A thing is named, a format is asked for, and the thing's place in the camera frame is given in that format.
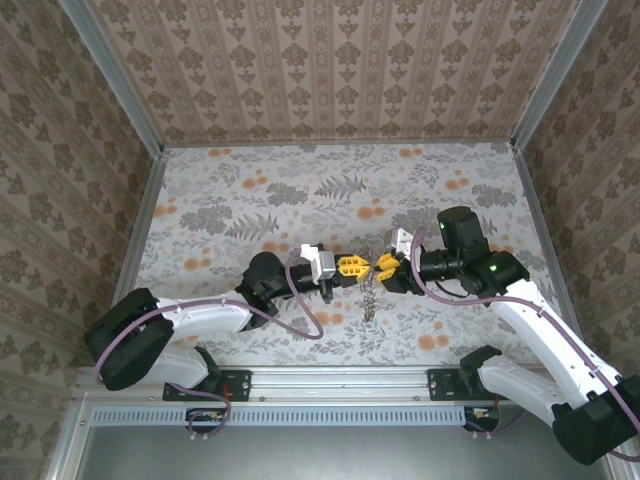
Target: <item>patterned wallpaper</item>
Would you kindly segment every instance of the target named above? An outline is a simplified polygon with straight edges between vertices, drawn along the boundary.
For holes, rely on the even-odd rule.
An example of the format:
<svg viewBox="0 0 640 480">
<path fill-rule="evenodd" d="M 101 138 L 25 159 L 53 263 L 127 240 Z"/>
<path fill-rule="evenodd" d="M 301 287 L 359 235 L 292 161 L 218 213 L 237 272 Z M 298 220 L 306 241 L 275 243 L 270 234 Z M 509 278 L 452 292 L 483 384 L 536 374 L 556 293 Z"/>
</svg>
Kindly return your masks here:
<svg viewBox="0 0 640 480">
<path fill-rule="evenodd" d="M 0 478 L 37 478 L 150 159 L 57 2 L 0 2 L 0 62 Z"/>
<path fill-rule="evenodd" d="M 323 242 L 375 261 L 392 227 L 429 227 L 436 214 L 471 206 L 494 250 L 508 250 L 554 293 L 511 149 L 496 144 L 323 145 L 176 148 L 142 259 L 138 286 L 158 296 L 195 298 L 237 286 L 260 251 L 283 262 L 294 245 Z M 460 291 L 456 281 L 446 286 Z M 522 363 L 538 363 L 515 331 L 485 307 L 446 307 L 387 293 L 377 283 L 309 300 L 326 337 L 305 341 L 274 325 L 191 338 L 226 365 L 429 365 L 457 363 L 491 343 Z M 294 300 L 280 318 L 311 329 Z"/>
<path fill-rule="evenodd" d="M 610 1 L 526 148 L 585 338 L 640 373 L 640 4 Z"/>
<path fill-rule="evenodd" d="M 576 0 L 90 0 L 166 144 L 508 138 Z"/>
</svg>

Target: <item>metal frame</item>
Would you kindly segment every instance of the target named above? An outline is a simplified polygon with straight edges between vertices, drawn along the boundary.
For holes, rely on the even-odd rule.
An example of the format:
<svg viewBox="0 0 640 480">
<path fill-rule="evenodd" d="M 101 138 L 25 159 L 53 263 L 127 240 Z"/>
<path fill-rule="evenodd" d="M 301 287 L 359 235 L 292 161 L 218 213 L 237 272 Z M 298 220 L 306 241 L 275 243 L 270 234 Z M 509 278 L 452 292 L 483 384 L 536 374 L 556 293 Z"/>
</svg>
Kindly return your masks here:
<svg viewBox="0 0 640 480">
<path fill-rule="evenodd" d="M 511 137 L 517 149 L 524 149 L 531 139 L 606 5 L 607 0 L 585 0 L 578 4 L 513 131 Z"/>
<path fill-rule="evenodd" d="M 60 3 L 129 117 L 133 128 L 138 132 L 140 140 L 147 147 L 151 158 L 159 159 L 162 153 L 160 134 L 147 115 L 141 99 L 129 82 L 120 62 L 111 51 L 109 42 L 105 39 L 98 22 L 91 14 L 88 2 L 85 0 L 60 0 Z"/>
<path fill-rule="evenodd" d="M 340 407 L 340 411 L 377 411 L 389 407 L 393 411 L 424 412 L 429 408 L 489 406 L 493 402 L 432 402 L 427 386 L 427 370 L 448 368 L 436 366 L 389 367 L 222 367 L 223 370 L 252 371 L 249 402 L 235 404 L 252 411 L 295 412 L 301 407 Z M 528 368 L 541 370 L 541 366 Z M 82 460 L 91 419 L 96 409 L 109 406 L 166 409 L 168 406 L 190 406 L 184 402 L 162 400 L 162 385 L 134 386 L 109 392 L 93 380 L 92 368 L 81 368 L 46 480 L 75 480 Z M 217 407 L 216 402 L 198 402 L 198 407 Z"/>
<path fill-rule="evenodd" d="M 167 169 L 167 159 L 160 157 L 151 164 L 151 171 L 147 179 L 147 185 L 142 195 L 142 201 L 138 208 L 138 215 L 133 224 L 133 231 L 129 239 L 129 246 L 122 262 L 122 269 L 118 277 L 116 289 L 113 292 L 111 305 L 118 303 L 124 296 L 133 290 L 140 270 L 140 262 L 144 253 L 144 246 L 147 242 L 147 235 L 153 220 L 153 211 L 158 202 L 158 195 L 164 181 L 164 172 Z"/>
<path fill-rule="evenodd" d="M 533 225 L 536 228 L 536 233 L 540 240 L 540 246 L 542 247 L 542 253 L 544 254 L 544 258 L 547 262 L 547 268 L 549 269 L 549 276 L 553 283 L 553 289 L 556 293 L 556 297 L 558 298 L 558 305 L 560 306 L 562 319 L 580 338 L 582 338 L 582 331 L 580 330 L 578 317 L 573 309 L 569 290 L 567 289 L 567 284 L 564 281 L 564 276 L 560 269 L 560 263 L 558 262 L 556 251 L 553 248 L 553 242 L 551 241 L 551 235 L 549 234 L 547 223 L 544 220 L 544 214 L 542 213 L 542 207 L 540 206 L 538 195 L 536 195 L 533 179 L 531 178 L 529 167 L 527 167 L 527 162 L 521 150 L 516 150 L 514 152 L 514 160 L 516 162 L 518 174 L 520 175 L 524 194 L 527 197 L 527 202 L 531 209 Z"/>
</svg>

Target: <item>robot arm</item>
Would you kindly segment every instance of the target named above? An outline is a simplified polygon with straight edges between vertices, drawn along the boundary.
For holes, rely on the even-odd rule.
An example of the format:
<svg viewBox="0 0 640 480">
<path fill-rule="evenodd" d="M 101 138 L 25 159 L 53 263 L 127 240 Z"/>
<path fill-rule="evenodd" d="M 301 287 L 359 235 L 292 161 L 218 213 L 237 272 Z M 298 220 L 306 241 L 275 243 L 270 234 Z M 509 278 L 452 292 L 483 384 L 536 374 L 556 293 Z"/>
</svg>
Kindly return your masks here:
<svg viewBox="0 0 640 480">
<path fill-rule="evenodd" d="M 369 273 L 369 264 L 357 255 L 334 255 L 322 244 L 302 245 L 301 257 L 310 263 L 291 268 L 294 286 L 299 292 L 319 291 L 329 303 L 333 289 L 349 287 L 362 281 Z M 215 361 L 202 348 L 183 348 L 175 342 L 211 332 L 242 332 L 259 328 L 266 319 L 247 308 L 249 305 L 275 315 L 277 298 L 289 298 L 292 291 L 285 278 L 284 265 L 276 255 L 261 252 L 255 255 L 242 282 L 234 290 L 189 302 L 220 300 L 218 305 L 202 305 L 181 309 L 180 299 L 156 298 L 149 289 L 130 292 L 85 334 L 85 343 L 94 361 L 127 326 L 152 310 L 176 305 L 158 314 L 133 330 L 109 354 L 100 375 L 109 390 L 121 390 L 133 384 L 178 383 L 195 390 L 212 391 L 220 376 Z"/>
<path fill-rule="evenodd" d="M 467 207 L 441 212 L 438 223 L 445 250 L 411 251 L 413 236 L 389 232 L 387 248 L 376 263 L 376 280 L 388 291 L 423 294 L 412 272 L 411 255 L 423 282 L 457 279 L 480 299 L 517 297 L 543 307 L 615 386 L 636 415 L 640 414 L 640 378 L 623 378 L 596 355 L 547 303 L 529 273 L 508 252 L 491 252 L 476 215 Z M 470 393 L 499 394 L 530 411 L 553 428 L 556 438 L 577 461 L 591 464 L 637 432 L 629 418 L 564 336 L 536 311 L 510 302 L 487 302 L 511 325 L 544 364 L 553 381 L 526 370 L 493 347 L 461 360 L 460 377 Z"/>
</svg>

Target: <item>metal corner post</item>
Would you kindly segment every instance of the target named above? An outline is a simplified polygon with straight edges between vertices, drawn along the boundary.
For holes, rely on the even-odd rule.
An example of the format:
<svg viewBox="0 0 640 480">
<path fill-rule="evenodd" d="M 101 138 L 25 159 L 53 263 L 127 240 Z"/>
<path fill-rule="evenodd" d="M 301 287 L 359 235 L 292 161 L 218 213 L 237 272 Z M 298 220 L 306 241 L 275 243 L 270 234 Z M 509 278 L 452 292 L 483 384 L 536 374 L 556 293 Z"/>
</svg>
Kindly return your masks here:
<svg viewBox="0 0 640 480">
<path fill-rule="evenodd" d="M 138 132 L 140 140 L 149 151 L 151 158 L 157 160 L 162 151 L 160 134 L 147 115 L 146 109 L 129 81 L 126 72 L 109 47 L 98 22 L 91 14 L 86 0 L 60 0 L 62 7 L 87 46 L 93 61 L 107 80 L 109 87 Z"/>
<path fill-rule="evenodd" d="M 607 0 L 584 0 L 578 4 L 511 135 L 516 150 L 524 151 L 606 5 Z"/>
</svg>

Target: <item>metal chain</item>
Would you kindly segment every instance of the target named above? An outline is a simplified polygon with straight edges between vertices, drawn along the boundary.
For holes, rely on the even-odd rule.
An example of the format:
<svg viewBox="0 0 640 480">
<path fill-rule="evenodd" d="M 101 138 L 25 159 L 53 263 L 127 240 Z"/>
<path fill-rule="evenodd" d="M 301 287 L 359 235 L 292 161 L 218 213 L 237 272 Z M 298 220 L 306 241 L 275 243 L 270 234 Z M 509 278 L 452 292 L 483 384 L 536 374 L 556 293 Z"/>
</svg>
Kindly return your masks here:
<svg viewBox="0 0 640 480">
<path fill-rule="evenodd" d="M 360 291 L 364 293 L 362 303 L 364 304 L 363 321 L 368 323 L 376 315 L 376 291 L 373 288 L 373 272 L 369 273 L 369 278 L 360 284 Z"/>
</svg>

